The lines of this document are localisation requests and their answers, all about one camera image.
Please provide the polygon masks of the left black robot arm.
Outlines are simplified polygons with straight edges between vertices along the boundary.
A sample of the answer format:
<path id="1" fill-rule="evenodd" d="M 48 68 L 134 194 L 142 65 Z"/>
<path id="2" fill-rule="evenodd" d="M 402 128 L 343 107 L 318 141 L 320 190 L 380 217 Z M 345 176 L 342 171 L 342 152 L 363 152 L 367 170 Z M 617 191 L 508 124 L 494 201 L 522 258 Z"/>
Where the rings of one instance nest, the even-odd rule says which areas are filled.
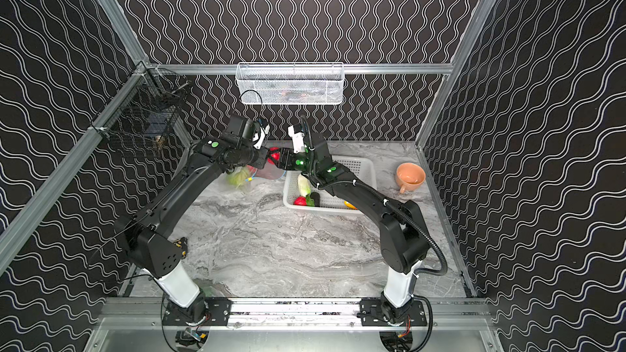
<path id="1" fill-rule="evenodd" d="M 115 222 L 114 239 L 120 242 L 138 269 L 147 272 L 186 324 L 205 320 L 205 293 L 183 265 L 184 250 L 169 240 L 174 228 L 197 197 L 213 181 L 238 167 L 262 169 L 268 157 L 269 133 L 265 120 L 254 122 L 234 116 L 219 137 L 191 145 L 184 167 L 145 207 Z"/>

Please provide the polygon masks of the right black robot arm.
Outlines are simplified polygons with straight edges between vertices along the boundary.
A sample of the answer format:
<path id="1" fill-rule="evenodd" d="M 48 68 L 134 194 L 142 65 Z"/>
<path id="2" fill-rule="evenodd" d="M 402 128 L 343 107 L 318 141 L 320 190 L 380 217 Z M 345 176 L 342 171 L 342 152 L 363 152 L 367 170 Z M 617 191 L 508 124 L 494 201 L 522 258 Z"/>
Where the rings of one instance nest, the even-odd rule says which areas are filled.
<path id="1" fill-rule="evenodd" d="M 390 324 L 409 322 L 417 277 L 448 273 L 448 261 L 419 205 L 387 197 L 363 182 L 331 156 L 326 140 L 317 135 L 293 148 L 273 148 L 268 159 L 280 169 L 300 172 L 315 189 L 347 201 L 376 223 L 389 270 L 381 293 L 382 318 Z"/>

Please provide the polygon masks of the green cabbage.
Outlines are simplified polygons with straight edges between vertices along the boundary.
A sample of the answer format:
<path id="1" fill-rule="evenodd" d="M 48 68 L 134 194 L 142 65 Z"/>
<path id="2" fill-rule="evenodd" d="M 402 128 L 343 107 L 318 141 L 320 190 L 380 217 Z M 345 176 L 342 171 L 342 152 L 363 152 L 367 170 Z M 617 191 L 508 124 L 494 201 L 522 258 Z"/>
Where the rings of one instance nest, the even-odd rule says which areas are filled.
<path id="1" fill-rule="evenodd" d="M 233 187 L 240 187 L 251 180 L 253 172 L 248 166 L 237 167 L 227 175 L 227 182 Z"/>

